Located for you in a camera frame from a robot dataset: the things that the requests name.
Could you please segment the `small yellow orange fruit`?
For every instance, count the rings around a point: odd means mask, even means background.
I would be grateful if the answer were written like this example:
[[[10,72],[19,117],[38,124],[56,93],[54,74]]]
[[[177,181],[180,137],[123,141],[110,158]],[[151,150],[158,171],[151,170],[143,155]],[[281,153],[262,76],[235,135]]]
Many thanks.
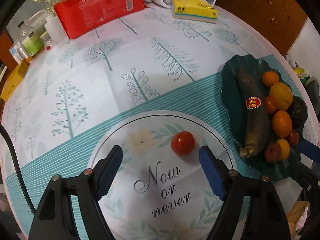
[[[287,159],[290,155],[290,145],[289,145],[288,141],[283,138],[278,139],[277,144],[281,148],[281,154],[280,154],[279,160],[283,161],[283,160]]]

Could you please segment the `orange tangerine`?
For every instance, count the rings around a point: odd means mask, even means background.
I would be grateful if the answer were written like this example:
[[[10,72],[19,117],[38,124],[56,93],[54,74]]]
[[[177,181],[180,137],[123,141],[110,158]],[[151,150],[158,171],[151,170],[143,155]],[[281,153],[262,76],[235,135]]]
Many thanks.
[[[262,82],[267,88],[271,88],[275,83],[279,82],[279,76],[274,71],[264,72]]]
[[[285,138],[292,131],[292,120],[284,110],[277,111],[272,118],[272,128],[279,138]]]

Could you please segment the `small red tomato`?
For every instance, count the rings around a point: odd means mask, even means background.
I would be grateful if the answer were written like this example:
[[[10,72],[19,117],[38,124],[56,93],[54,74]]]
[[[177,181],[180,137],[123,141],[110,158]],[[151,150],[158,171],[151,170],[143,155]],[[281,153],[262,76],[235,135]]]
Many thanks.
[[[181,131],[172,137],[170,147],[179,156],[189,155],[195,148],[194,136],[188,131]]]

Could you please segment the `large yellow orange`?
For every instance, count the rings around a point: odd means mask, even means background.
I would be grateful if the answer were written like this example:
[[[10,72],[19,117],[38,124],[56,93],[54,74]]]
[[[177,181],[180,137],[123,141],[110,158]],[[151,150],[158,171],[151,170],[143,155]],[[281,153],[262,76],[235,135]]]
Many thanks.
[[[270,89],[269,96],[275,101],[278,110],[286,111],[293,102],[293,94],[289,86],[276,82]]]

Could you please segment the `dark avocado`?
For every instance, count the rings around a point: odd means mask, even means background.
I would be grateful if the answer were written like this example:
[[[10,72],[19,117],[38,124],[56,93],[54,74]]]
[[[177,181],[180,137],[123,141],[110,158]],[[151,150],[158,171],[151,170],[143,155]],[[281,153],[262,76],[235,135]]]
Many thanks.
[[[308,108],[303,99],[298,96],[294,96],[291,105],[287,109],[287,113],[292,120],[292,127],[294,129],[304,127],[308,118]]]

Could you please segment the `dark green scalloped plate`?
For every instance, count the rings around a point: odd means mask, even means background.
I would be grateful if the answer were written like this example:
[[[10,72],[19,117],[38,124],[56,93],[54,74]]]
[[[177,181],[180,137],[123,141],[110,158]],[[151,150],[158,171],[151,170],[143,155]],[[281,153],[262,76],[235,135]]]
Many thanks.
[[[268,113],[265,103],[270,90],[263,84],[263,74],[268,71],[271,67],[265,60],[252,55],[233,56],[221,71],[221,100],[240,158],[260,174],[281,181],[289,177],[289,165],[300,160],[300,152],[294,144],[285,160],[266,160],[268,146],[278,139],[273,130],[273,114]]]

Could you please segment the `overripe brown banana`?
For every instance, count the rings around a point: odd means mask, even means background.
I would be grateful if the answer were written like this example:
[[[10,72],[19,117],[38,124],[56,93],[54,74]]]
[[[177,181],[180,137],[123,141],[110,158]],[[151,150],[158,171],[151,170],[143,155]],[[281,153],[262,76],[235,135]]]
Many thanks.
[[[244,67],[236,69],[235,72],[247,113],[245,145],[240,150],[240,156],[248,158],[262,151],[266,145],[269,116],[263,94],[252,75]]]

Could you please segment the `patterned tablecloth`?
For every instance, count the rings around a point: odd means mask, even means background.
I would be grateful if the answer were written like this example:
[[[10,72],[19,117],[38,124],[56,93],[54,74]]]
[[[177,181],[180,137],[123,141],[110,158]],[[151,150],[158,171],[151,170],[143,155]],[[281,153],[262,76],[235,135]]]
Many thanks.
[[[116,239],[205,239],[222,203],[198,153],[180,158],[170,141],[189,131],[229,168],[257,175],[238,154],[221,101],[222,68],[237,56],[280,73],[308,107],[303,134],[319,144],[303,85],[257,31],[223,9],[203,23],[152,4],[44,52],[5,104],[1,123],[33,204],[53,175],[76,176],[119,145],[123,163],[99,202]]]

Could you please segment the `yellow cardboard box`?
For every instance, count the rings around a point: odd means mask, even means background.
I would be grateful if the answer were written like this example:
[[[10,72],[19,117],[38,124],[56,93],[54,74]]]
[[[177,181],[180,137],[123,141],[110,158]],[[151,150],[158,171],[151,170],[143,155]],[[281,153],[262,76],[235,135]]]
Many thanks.
[[[7,102],[18,85],[22,82],[28,70],[29,64],[22,60],[8,76],[1,91],[1,99]]]

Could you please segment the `wooden shelf cabinet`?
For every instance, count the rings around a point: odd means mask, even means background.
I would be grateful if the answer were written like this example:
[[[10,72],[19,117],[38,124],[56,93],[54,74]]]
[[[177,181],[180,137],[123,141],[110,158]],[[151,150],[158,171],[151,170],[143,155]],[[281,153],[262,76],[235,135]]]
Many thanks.
[[[281,55],[289,52],[308,18],[295,0],[216,0],[216,5],[249,24]]]

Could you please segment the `white plastic bottle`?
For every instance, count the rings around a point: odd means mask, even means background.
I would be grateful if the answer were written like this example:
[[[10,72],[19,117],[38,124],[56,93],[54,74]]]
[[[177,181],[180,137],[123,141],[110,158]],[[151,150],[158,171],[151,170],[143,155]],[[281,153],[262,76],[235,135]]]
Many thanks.
[[[44,27],[54,43],[59,43],[67,37],[67,34],[57,16],[47,16]]]

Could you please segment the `green label bottle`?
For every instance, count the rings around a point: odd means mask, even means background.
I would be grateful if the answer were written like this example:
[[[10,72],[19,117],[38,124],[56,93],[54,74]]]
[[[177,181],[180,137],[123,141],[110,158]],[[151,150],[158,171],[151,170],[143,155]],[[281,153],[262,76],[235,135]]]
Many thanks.
[[[20,42],[27,53],[33,57],[43,48],[43,42],[38,33],[24,21],[20,22],[18,28],[21,31]]]

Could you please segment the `red tissue package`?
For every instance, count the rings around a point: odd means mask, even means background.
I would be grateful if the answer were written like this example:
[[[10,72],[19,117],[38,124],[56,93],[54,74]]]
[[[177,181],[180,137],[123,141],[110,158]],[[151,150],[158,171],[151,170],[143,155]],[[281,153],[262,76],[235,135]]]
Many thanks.
[[[144,9],[144,0],[66,0],[54,6],[70,39]]]

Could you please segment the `yellow tissue box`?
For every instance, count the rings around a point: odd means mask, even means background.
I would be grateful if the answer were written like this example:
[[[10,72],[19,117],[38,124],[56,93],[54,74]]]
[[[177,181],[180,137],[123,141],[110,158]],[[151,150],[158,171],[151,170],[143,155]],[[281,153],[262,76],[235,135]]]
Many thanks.
[[[219,13],[206,0],[173,0],[173,18],[216,23]]]

